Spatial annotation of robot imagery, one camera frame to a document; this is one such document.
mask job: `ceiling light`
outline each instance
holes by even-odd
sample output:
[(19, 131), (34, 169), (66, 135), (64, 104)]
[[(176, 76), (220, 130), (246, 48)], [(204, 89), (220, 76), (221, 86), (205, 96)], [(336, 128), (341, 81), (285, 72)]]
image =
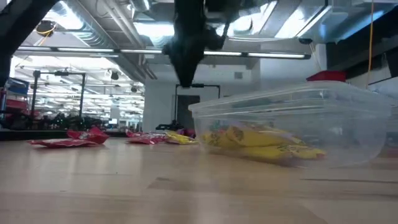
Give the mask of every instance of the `ceiling light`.
[(304, 54), (248, 53), (248, 57), (304, 59)]
[(27, 50), (27, 51), (51, 51), (50, 47), (30, 47), (30, 46), (20, 46), (18, 50)]
[(134, 25), (140, 35), (145, 35), (150, 38), (174, 35), (173, 24), (169, 24), (169, 23), (167, 23), (167, 24), (159, 24), (159, 23), (145, 24), (145, 23), (141, 23), (141, 22), (135, 22)]
[(133, 50), (133, 49), (124, 49), (120, 50), (122, 53), (135, 53), (135, 54), (161, 54), (162, 50), (150, 50), (150, 49), (144, 49), (144, 50)]
[(212, 52), (212, 51), (205, 51), (205, 55), (211, 56), (241, 56), (241, 52)]
[(75, 47), (59, 47), (61, 52), (98, 52), (98, 53), (112, 53), (113, 49), (91, 49), (91, 48), (75, 48)]
[(331, 6), (304, 7), (299, 6), (276, 34), (276, 38), (293, 38), (308, 31), (318, 22), (329, 10)]

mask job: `table surface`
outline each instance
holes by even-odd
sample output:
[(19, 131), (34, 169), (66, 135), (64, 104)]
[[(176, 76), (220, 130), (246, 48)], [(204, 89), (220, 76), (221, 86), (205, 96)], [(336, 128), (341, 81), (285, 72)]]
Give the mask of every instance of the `table surface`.
[(398, 223), (398, 162), (297, 169), (126, 144), (0, 142), (0, 223)]

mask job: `yellow snack bag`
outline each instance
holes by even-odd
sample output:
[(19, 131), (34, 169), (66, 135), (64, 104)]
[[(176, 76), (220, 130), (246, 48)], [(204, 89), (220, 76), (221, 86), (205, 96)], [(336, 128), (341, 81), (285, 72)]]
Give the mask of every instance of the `yellow snack bag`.
[(245, 147), (242, 148), (240, 152), (244, 156), (249, 156), (255, 159), (264, 159), (266, 161), (272, 162), (278, 162), (292, 158), (292, 153), (290, 151), (285, 151), (278, 146)]
[(204, 134), (202, 140), (209, 146), (221, 147), (223, 149), (232, 149), (239, 146), (236, 142), (230, 140), (226, 133)]
[(226, 135), (229, 139), (244, 147), (279, 146), (283, 144), (304, 144), (290, 133), (275, 130), (252, 131), (248, 128), (230, 126)]
[(280, 146), (283, 150), (288, 150), (292, 153), (295, 158), (298, 159), (323, 159), (326, 156), (326, 152), (314, 147), (290, 145)]
[(172, 143), (172, 144), (196, 144), (198, 143), (196, 140), (193, 138), (190, 138), (188, 136), (183, 136), (181, 134), (177, 134), (174, 131), (166, 131), (166, 142), (167, 143)]

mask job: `yellow cable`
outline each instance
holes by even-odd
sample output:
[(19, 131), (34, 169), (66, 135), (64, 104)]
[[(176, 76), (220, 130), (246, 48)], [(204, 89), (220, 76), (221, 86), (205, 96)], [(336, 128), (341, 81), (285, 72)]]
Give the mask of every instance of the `yellow cable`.
[(369, 79), (371, 76), (372, 69), (372, 49), (373, 49), (373, 12), (374, 12), (374, 0), (372, 0), (372, 9), (371, 9), (371, 31), (370, 31), (370, 40), (369, 40), (369, 65), (368, 65), (368, 75), (366, 77), (366, 89), (369, 86)]
[(38, 44), (38, 46), (41, 46), (45, 40), (47, 39), (47, 37), (50, 35), (50, 33), (47, 33), (47, 35), (42, 39), (42, 41), (40, 41), (40, 43)]
[(35, 31), (36, 31), (36, 33), (38, 33), (38, 34), (49, 34), (49, 33), (51, 33), (52, 31), (54, 31), (56, 27), (57, 27), (57, 24), (55, 24), (54, 27), (51, 28), (50, 30), (47, 30), (47, 31), (44, 31), (44, 32), (39, 32), (39, 31), (37, 31), (37, 30), (35, 30)]

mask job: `red snack bag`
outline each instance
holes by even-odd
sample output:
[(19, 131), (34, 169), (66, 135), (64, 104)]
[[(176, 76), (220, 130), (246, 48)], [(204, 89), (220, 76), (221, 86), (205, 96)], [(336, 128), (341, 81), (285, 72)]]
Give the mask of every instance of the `red snack bag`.
[(126, 132), (129, 136), (129, 143), (141, 143), (141, 144), (157, 144), (165, 141), (164, 134), (152, 134), (152, 133), (132, 133)]
[(72, 139), (82, 139), (82, 140), (95, 142), (97, 144), (102, 144), (109, 138), (107, 134), (102, 132), (97, 127), (91, 128), (89, 131), (68, 130), (67, 135)]
[(131, 132), (128, 130), (126, 131), (127, 137), (130, 137), (130, 138), (142, 136), (143, 134), (145, 134), (145, 133), (134, 133), (134, 132)]
[(48, 140), (30, 140), (28, 141), (31, 145), (41, 145), (52, 149), (62, 147), (85, 147), (95, 146), (97, 143), (82, 140), (82, 139), (48, 139)]

